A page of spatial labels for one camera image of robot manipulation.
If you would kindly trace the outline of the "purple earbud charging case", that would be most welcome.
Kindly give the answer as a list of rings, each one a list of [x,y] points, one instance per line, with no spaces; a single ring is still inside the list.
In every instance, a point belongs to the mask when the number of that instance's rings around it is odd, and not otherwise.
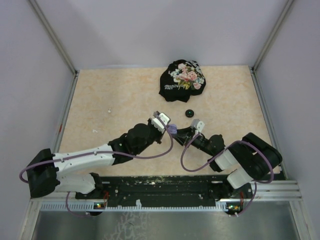
[[[175,124],[168,124],[167,125],[167,131],[171,135],[176,135],[178,133],[178,127]]]

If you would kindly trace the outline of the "black earbud charging case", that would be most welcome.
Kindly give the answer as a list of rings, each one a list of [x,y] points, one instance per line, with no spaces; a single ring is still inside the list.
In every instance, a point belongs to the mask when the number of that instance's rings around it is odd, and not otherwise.
[[[195,112],[194,112],[192,109],[187,109],[187,110],[185,111],[185,116],[186,116],[187,118],[192,118],[194,115],[195,115]]]

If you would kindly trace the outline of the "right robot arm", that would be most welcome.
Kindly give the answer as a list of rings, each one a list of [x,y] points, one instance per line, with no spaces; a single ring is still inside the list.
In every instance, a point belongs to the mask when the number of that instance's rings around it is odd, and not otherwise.
[[[181,166],[187,172],[197,172],[209,166],[214,172],[220,173],[238,165],[238,168],[226,177],[227,182],[223,185],[223,192],[229,198],[235,198],[241,192],[241,187],[251,181],[262,183],[266,175],[270,175],[266,182],[272,182],[274,168],[283,161],[276,148],[252,132],[229,146],[225,145],[221,134],[212,135],[207,139],[202,133],[196,133],[193,127],[174,131],[173,139],[184,146],[182,156],[190,146],[211,156],[207,163],[193,170],[184,166],[181,157]]]

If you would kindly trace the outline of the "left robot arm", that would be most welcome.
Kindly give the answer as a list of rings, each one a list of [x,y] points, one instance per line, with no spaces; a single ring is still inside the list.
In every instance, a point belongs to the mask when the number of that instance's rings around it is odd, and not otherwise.
[[[32,198],[45,197],[53,192],[76,192],[97,199],[103,195],[104,186],[97,173],[80,176],[79,170],[101,166],[114,166],[140,155],[154,142],[160,144],[168,124],[155,118],[147,124],[138,123],[119,138],[101,146],[71,153],[53,153],[42,149],[20,175],[27,175]]]

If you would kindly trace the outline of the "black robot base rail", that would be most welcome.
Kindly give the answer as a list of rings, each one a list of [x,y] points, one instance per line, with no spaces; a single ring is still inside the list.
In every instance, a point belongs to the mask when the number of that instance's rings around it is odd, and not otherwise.
[[[248,200],[253,190],[250,183],[233,189],[226,175],[176,176],[105,176],[96,193],[76,193],[77,200],[101,200],[112,206],[128,206],[142,200],[152,206],[215,203],[223,199]]]

